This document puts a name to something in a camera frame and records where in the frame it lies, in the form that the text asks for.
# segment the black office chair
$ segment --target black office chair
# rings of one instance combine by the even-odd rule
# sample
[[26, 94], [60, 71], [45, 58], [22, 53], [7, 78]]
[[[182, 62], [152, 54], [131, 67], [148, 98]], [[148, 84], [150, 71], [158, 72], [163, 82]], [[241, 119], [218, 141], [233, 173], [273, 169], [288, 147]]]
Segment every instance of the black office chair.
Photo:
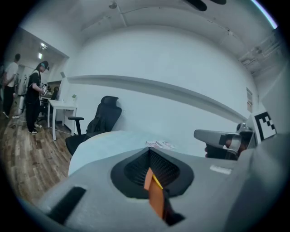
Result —
[[71, 155], [74, 154], [77, 147], [84, 142], [86, 139], [91, 138], [95, 135], [112, 131], [115, 123], [122, 113], [122, 109], [116, 106], [118, 97], [105, 96], [102, 98], [101, 103], [98, 106], [95, 119], [102, 118], [105, 121], [105, 130], [95, 131], [94, 133], [86, 133], [82, 135], [80, 120], [84, 120], [82, 117], [68, 117], [69, 120], [75, 120], [77, 126], [78, 135], [74, 135], [66, 138], [65, 143], [67, 145], [68, 151]]
[[[57, 95], [58, 95], [58, 91], [59, 91], [59, 87], [54, 87], [53, 89], [53, 94], [51, 96], [51, 100], [56, 100]], [[39, 109], [39, 113], [41, 113], [43, 115], [43, 117], [39, 117], [37, 119], [37, 124], [42, 121], [42, 120], [46, 120], [47, 121], [47, 113], [48, 113], [48, 100], [47, 99], [43, 99], [40, 101], [41, 105], [40, 105], [40, 109]], [[52, 114], [53, 112], [53, 107], [50, 107], [50, 111], [49, 113]]]

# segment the table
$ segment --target table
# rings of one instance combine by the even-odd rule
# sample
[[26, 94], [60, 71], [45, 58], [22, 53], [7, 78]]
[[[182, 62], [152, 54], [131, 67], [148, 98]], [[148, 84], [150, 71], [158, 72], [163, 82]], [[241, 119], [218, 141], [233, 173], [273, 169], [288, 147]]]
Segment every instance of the table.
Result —
[[[147, 141], [154, 140], [170, 142], [163, 136], [147, 132], [119, 130], [96, 135], [78, 146], [69, 164], [68, 175], [93, 161], [145, 148]], [[172, 142], [171, 144], [175, 146], [173, 151], [187, 154], [187, 151], [178, 144]]]
[[[64, 110], [63, 114], [63, 126], [64, 126], [64, 119], [65, 119], [65, 111], [66, 110], [73, 110], [73, 116], [76, 116], [77, 113], [77, 105], [75, 103], [69, 103], [69, 102], [62, 102], [62, 101], [56, 101], [56, 100], [48, 100], [48, 113], [47, 113], [47, 124], [48, 128], [50, 127], [49, 117], [50, 117], [50, 105], [53, 107], [53, 140], [56, 140], [55, 136], [55, 116], [56, 116], [56, 110]], [[72, 125], [72, 135], [74, 135], [74, 120]]]
[[40, 95], [40, 99], [47, 99], [49, 100], [51, 98], [52, 95]]

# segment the desk leg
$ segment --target desk leg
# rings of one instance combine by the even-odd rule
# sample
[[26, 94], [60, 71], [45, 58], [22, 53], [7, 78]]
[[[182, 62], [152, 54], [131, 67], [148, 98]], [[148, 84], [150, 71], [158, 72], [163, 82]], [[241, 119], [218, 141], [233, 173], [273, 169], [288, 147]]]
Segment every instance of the desk leg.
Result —
[[[77, 109], [74, 109], [73, 110], [74, 117], [76, 116], [76, 113], [77, 113]], [[73, 123], [72, 123], [72, 135], [74, 135], [74, 127], [75, 127], [75, 120], [73, 120]]]
[[65, 120], [65, 110], [63, 110], [63, 123], [62, 123], [62, 125], [64, 126], [64, 120]]
[[50, 103], [48, 102], [48, 112], [47, 112], [47, 127], [48, 128], [50, 128], [49, 116], [50, 116]]
[[56, 115], [56, 107], [53, 108], [53, 140], [56, 140], [56, 137], [55, 137], [55, 115]]

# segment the chair headrest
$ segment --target chair headrest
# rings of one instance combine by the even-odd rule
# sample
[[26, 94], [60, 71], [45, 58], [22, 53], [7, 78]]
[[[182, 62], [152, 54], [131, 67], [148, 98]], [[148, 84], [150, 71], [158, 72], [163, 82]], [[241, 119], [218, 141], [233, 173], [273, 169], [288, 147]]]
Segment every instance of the chair headrest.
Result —
[[105, 96], [101, 99], [101, 103], [116, 106], [116, 102], [118, 99], [119, 99], [118, 97]]

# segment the ceiling light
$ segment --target ceiling light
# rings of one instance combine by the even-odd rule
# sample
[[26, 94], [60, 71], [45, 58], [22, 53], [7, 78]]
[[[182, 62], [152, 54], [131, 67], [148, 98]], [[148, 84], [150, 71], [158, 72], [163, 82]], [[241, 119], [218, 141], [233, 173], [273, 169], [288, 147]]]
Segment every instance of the ceiling light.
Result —
[[277, 23], [273, 20], [273, 18], [270, 16], [270, 14], [265, 10], [264, 7], [260, 3], [258, 3], [256, 0], [251, 0], [252, 3], [256, 5], [256, 7], [259, 8], [259, 10], [263, 13], [263, 15], [268, 19], [271, 26], [276, 29], [278, 27]]

